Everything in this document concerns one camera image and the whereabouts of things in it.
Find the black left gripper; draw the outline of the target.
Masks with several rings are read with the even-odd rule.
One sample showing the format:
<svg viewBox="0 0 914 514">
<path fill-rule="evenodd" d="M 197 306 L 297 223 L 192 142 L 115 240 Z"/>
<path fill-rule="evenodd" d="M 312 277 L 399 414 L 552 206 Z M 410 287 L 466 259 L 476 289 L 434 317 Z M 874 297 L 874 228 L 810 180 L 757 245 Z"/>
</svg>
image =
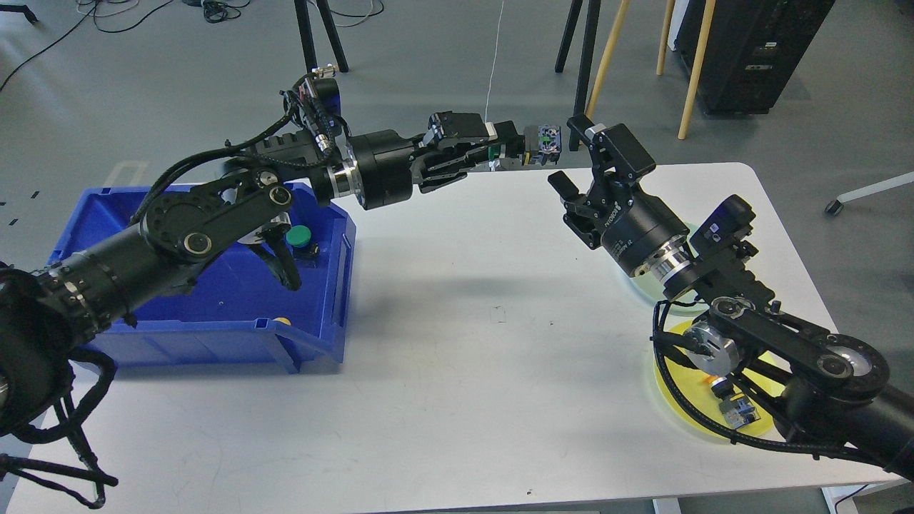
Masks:
<svg viewBox="0 0 914 514">
<path fill-rule="evenodd" d="M 364 209 L 386 207 L 444 188 L 468 173 L 518 170 L 526 138 L 512 121 L 484 123 L 475 113 L 431 114 L 425 133 L 402 137 L 392 129 L 349 137 L 347 150 Z"/>
</svg>

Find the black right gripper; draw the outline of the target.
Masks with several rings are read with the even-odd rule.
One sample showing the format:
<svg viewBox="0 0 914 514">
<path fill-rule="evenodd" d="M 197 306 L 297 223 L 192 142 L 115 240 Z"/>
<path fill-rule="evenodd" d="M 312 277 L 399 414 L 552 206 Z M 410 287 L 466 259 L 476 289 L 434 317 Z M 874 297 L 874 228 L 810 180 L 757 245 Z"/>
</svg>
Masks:
<svg viewBox="0 0 914 514">
<path fill-rule="evenodd" d="M 587 247 L 603 247 L 627 276 L 652 272 L 662 278 L 657 266 L 685 244 L 688 227 L 662 199 L 641 188 L 640 180 L 656 169 L 653 157 L 625 124 L 607 128 L 587 115 L 573 115 L 567 126 L 568 149 L 587 146 L 592 183 L 582 194 L 563 170 L 546 178 L 565 206 L 565 224 Z"/>
</svg>

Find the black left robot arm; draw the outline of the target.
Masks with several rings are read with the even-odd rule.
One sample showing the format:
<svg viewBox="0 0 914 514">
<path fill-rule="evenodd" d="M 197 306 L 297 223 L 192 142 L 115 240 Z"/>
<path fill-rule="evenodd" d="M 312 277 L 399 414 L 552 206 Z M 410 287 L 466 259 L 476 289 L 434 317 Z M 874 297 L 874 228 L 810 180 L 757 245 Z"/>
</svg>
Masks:
<svg viewBox="0 0 914 514">
<path fill-rule="evenodd" d="M 353 136 L 332 104 L 336 67 L 306 72 L 281 92 L 283 116 L 241 143 L 170 166 L 141 199 L 125 228 L 39 272 L 2 266 L 2 435 L 29 445 L 60 439 L 81 468 L 2 455 L 2 474 L 61 491 L 92 510 L 118 481 L 101 470 L 82 428 L 116 374 L 88 349 L 116 320 L 160 296 L 188 293 L 232 245 L 257 255 L 286 289 L 301 287 L 295 260 L 318 255 L 310 231 L 295 225 L 290 182 L 305 178 L 326 207 L 354 195 L 364 209 L 407 201 L 503 158 L 523 165 L 552 155 L 551 131 L 519 131 L 479 114 L 432 114 L 428 129 Z"/>
</svg>

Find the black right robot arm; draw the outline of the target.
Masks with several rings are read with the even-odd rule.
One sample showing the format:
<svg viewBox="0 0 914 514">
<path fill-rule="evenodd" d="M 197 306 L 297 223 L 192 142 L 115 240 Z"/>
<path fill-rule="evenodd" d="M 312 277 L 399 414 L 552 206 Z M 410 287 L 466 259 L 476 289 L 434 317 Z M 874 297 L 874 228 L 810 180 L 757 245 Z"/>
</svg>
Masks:
<svg viewBox="0 0 914 514">
<path fill-rule="evenodd" d="M 653 157 L 627 126 L 584 114 L 568 127 L 590 151 L 592 184 L 582 194 L 562 172 L 548 181 L 565 224 L 590 248 L 604 248 L 628 276 L 652 273 L 665 299 L 654 306 L 654 358 L 667 390 L 696 423 L 734 445 L 807 453 L 913 475 L 912 397 L 889 384 L 889 365 L 854 336 L 783 312 L 774 292 L 745 267 L 750 205 L 728 196 L 694 233 L 641 179 Z M 783 441 L 717 423 L 686 399 L 667 361 L 725 378 L 773 416 Z"/>
</svg>

